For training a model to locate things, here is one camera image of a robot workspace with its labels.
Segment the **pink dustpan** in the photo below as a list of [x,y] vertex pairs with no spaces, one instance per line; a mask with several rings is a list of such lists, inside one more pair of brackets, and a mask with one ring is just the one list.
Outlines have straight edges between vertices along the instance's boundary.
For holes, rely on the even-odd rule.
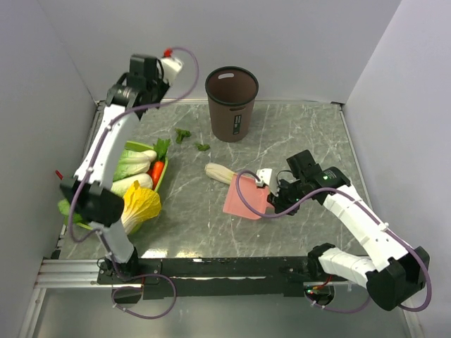
[[[260,219],[261,216],[249,210],[239,198],[235,184],[236,178],[237,175],[233,175],[223,205],[223,212],[249,220]],[[253,209],[260,213],[265,213],[267,208],[273,208],[267,201],[267,196],[270,193],[268,187],[257,187],[254,178],[245,175],[240,177],[239,185],[243,197]]]

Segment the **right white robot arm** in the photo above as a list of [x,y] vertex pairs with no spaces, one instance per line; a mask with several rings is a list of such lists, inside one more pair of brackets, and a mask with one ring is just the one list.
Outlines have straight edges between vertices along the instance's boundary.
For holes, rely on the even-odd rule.
[[425,289],[424,303],[415,308],[424,310],[432,296],[429,254],[389,230],[338,168],[322,169],[308,150],[289,157],[287,163],[294,182],[282,182],[268,197],[276,215],[294,215],[301,203],[313,199],[350,231],[367,254],[355,256],[329,243],[315,246],[308,254],[309,275],[319,281],[335,275],[358,284],[386,311]]

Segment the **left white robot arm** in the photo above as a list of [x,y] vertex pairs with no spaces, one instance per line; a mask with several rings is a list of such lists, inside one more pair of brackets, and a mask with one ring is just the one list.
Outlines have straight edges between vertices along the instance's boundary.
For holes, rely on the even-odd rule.
[[89,222],[106,249],[108,268],[124,283],[136,280],[140,267],[121,221],[124,201],[111,191],[113,176],[132,130],[147,109],[160,104],[182,69],[183,63],[170,54],[132,55],[128,72],[107,91],[104,120],[85,159],[73,176],[60,183],[70,202],[68,234],[74,235],[75,214]]

